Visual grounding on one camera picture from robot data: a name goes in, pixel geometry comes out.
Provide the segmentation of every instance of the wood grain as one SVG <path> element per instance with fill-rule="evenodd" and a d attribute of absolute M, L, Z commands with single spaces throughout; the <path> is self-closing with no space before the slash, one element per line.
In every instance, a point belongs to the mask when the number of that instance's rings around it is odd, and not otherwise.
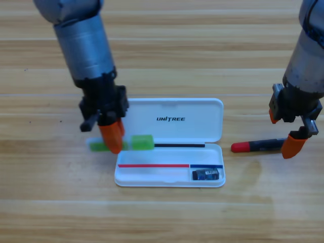
<path fill-rule="evenodd" d="M 324 115 L 293 159 L 233 154 L 234 142 L 285 137 L 268 102 L 301 27 L 301 0 L 111 0 L 102 11 L 129 97 L 224 103 L 226 184 L 122 188 L 116 156 L 91 153 L 53 30 L 32 1 L 0 2 L 0 242 L 324 241 Z"/>

